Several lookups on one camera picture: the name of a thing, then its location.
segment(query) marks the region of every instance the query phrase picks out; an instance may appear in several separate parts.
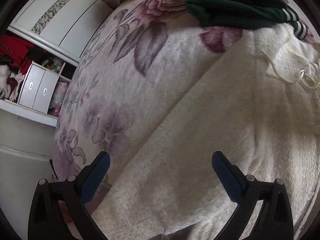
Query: blanket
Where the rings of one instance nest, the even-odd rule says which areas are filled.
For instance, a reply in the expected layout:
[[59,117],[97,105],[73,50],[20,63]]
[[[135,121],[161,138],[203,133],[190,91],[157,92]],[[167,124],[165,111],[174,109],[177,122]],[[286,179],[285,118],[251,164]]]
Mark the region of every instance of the blanket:
[[318,75],[319,52],[289,25],[245,32],[128,163],[93,214],[100,229],[148,239],[200,222],[190,239],[213,239],[235,208],[212,171],[217,150],[258,180],[282,178],[297,229],[319,178],[320,112],[295,80]]
[[[292,1],[290,6],[307,22]],[[312,32],[305,41],[313,40]],[[100,150],[110,153],[111,168],[87,206],[90,212],[186,93],[242,36],[236,28],[200,27],[185,0],[127,1],[101,25],[65,97],[52,156],[65,180]]]

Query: white cord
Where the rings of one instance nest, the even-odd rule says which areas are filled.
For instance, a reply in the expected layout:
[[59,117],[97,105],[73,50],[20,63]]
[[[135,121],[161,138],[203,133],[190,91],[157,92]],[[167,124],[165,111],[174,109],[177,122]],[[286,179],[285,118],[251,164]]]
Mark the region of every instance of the white cord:
[[[309,62],[311,65],[314,66],[314,68],[317,70],[317,75],[315,77],[312,77],[310,76],[308,73],[306,73],[306,71],[304,69],[300,70],[299,72],[299,77],[296,79],[296,80],[293,80],[293,81],[289,81],[283,77],[281,77],[278,73],[278,71],[276,70],[276,66],[275,66],[275,63],[273,62],[273,60],[271,59],[271,57],[265,53],[263,50],[261,50],[261,52],[263,53],[263,55],[268,59],[268,61],[270,61],[271,65],[272,65],[272,68],[273,68],[273,71],[275,72],[275,74],[277,75],[277,77],[283,81],[284,83],[287,83],[287,84],[296,84],[296,83],[300,83],[303,87],[307,88],[307,89],[311,89],[311,90],[315,90],[315,89],[319,89],[320,90],[320,68],[317,64],[313,63],[313,62]],[[313,82],[313,86],[309,86],[307,84],[305,84],[303,82],[303,77],[306,76],[308,77],[312,82]]]
[[169,239],[169,238],[165,235],[165,228],[164,228],[164,231],[163,231],[163,233],[162,233],[161,240],[163,240],[164,237],[167,238],[167,239]]

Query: striped cuff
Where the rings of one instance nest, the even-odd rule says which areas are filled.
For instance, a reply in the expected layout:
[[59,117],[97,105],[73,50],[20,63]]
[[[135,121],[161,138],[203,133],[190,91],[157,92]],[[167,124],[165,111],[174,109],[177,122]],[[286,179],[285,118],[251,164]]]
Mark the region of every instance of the striped cuff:
[[299,20],[298,14],[291,7],[288,6],[285,9],[283,8],[282,11],[285,14],[284,18],[286,19],[286,21],[298,21]]
[[308,28],[301,22],[288,22],[293,27],[294,35],[299,39],[303,40],[308,34]]

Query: blue gripper pad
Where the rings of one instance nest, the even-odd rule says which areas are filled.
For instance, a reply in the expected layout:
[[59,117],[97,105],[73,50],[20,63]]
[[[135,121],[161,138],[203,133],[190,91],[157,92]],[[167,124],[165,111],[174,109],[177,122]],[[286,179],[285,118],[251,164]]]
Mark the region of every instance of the blue gripper pad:
[[81,187],[81,204],[84,205],[90,202],[96,193],[103,177],[107,173],[110,167],[110,156],[108,153],[104,152],[103,157],[92,169],[91,173],[88,175]]
[[211,164],[230,200],[239,204],[242,187],[231,171],[233,165],[220,151],[212,154]]

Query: screw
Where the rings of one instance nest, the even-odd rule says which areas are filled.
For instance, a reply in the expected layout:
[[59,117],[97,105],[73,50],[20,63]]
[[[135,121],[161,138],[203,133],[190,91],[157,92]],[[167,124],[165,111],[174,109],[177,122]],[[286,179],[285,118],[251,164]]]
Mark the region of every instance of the screw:
[[70,175],[68,177],[68,181],[74,181],[76,179],[76,176],[75,175]]
[[39,185],[43,185],[43,184],[46,183],[46,182],[47,182],[46,179],[41,179],[41,180],[39,180]]
[[282,180],[282,179],[276,179],[276,182],[277,182],[278,184],[280,184],[280,185],[283,184],[283,180]]
[[252,175],[247,175],[247,176],[245,176],[246,177],[246,179],[248,180],[248,181],[254,181],[255,180],[255,177],[254,176],[252,176]]

